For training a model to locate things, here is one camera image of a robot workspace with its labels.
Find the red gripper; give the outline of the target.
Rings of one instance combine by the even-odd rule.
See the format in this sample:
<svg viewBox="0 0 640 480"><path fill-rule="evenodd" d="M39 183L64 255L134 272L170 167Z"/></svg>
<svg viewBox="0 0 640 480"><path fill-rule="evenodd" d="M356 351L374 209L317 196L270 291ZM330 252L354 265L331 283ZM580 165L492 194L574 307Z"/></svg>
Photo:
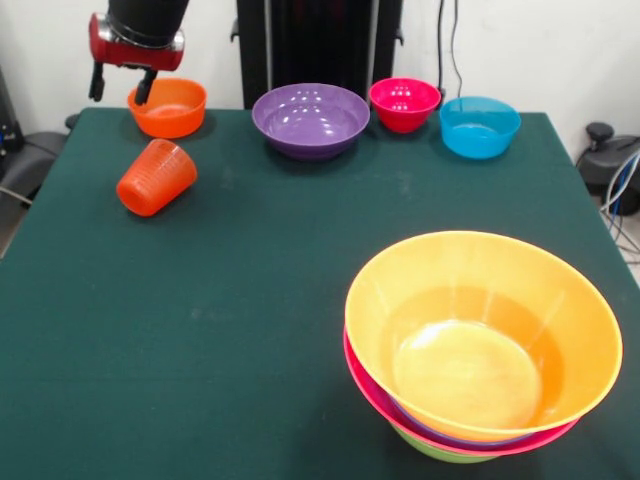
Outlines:
<svg viewBox="0 0 640 480"><path fill-rule="evenodd" d="M157 71L175 71L179 67L184 55L185 36L179 30L166 47L142 47L117 35L105 14L94 13L89 21L89 47L95 62L88 97L95 102L102 100L104 64L132 69L147 68L134 97L134 103L141 106L148 101Z"/></svg>

